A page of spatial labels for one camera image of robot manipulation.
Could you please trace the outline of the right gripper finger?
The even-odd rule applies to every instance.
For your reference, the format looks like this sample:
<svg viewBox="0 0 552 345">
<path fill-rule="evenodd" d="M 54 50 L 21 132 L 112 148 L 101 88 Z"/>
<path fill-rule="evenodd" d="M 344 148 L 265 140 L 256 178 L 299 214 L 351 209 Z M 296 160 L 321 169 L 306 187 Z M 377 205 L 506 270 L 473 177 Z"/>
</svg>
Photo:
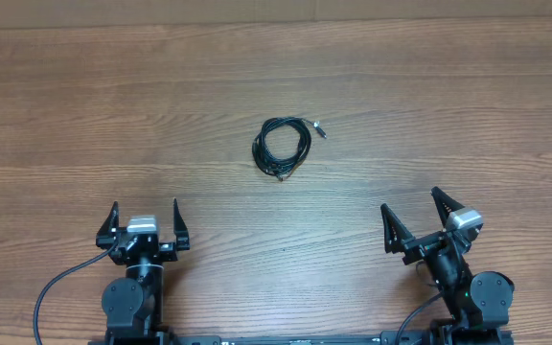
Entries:
<svg viewBox="0 0 552 345">
<path fill-rule="evenodd" d="M 456 222 L 456 211 L 464 209 L 465 206 L 455 199 L 451 198 L 448 194 L 446 194 L 437 186 L 431 189 L 431 195 L 433 197 L 443 227 L 458 228 L 459 225 Z"/>
<path fill-rule="evenodd" d="M 413 242 L 415 237 L 386 203 L 380 206 L 380 211 L 384 228 L 385 252 L 392 254 L 405 252 L 406 246 Z"/>
</svg>

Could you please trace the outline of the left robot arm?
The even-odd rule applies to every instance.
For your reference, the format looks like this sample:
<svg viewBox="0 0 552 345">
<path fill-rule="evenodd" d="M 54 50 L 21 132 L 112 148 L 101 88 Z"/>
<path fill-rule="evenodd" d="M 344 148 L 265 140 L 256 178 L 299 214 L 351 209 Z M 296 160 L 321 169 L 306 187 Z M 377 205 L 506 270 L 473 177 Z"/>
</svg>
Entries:
<svg viewBox="0 0 552 345">
<path fill-rule="evenodd" d="M 160 241 L 156 216 L 133 216 L 128 225 L 119 222 L 114 203 L 96 234 L 96 245 L 107 251 L 115 265 L 126 268 L 125 276 L 113 280 L 103 291 L 106 315 L 105 344 L 178 344 L 173 330 L 162 324 L 164 264 L 178 260 L 178 253 L 191 248 L 188 228 L 178 203 L 172 202 L 174 241 Z"/>
</svg>

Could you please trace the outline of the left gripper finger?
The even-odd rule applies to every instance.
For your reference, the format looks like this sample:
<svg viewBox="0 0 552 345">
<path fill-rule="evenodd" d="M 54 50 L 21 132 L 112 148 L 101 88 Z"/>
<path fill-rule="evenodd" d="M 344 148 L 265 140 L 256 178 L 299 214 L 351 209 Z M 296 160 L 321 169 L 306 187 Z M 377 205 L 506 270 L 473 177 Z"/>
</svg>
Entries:
<svg viewBox="0 0 552 345">
<path fill-rule="evenodd" d="M 184 222 L 180 212 L 179 207 L 177 203 L 177 199 L 175 198 L 173 200 L 173 233 L 176 236 L 177 242 L 189 242 L 189 231 L 186 226 L 186 223 Z"/>
<path fill-rule="evenodd" d="M 108 216 L 97 232 L 98 236 L 112 236 L 119 227 L 119 205 L 114 201 Z"/>
</svg>

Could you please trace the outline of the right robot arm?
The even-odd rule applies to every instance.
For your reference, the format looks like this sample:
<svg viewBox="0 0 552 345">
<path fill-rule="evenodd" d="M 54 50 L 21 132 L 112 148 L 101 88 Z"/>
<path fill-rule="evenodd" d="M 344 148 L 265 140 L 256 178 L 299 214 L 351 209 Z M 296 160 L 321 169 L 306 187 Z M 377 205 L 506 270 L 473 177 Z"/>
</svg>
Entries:
<svg viewBox="0 0 552 345">
<path fill-rule="evenodd" d="M 501 328 L 509 322 L 514 282 L 497 271 L 474 274 L 464 259 L 480 234 L 483 217 L 437 186 L 431 195 L 442 229 L 421 238 L 415 237 L 387 204 L 380 206 L 384 250 L 402 253 L 405 265 L 426 265 L 437 289 L 436 295 L 406 316 L 396 332 L 381 333 L 380 341 L 386 343 L 391 337 L 394 344 L 512 344 L 512 334 Z M 425 331 L 407 329 L 438 300 L 444 301 L 448 318 L 431 321 Z"/>
</svg>

